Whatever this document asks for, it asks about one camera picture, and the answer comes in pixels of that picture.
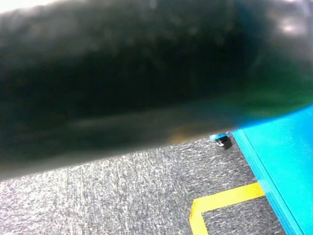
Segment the yellow tape line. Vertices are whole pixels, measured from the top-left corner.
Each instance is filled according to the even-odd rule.
[[[189,216],[189,223],[193,235],[208,235],[201,213],[244,202],[264,195],[264,192],[259,183],[253,183],[210,196],[199,197],[193,201]]]

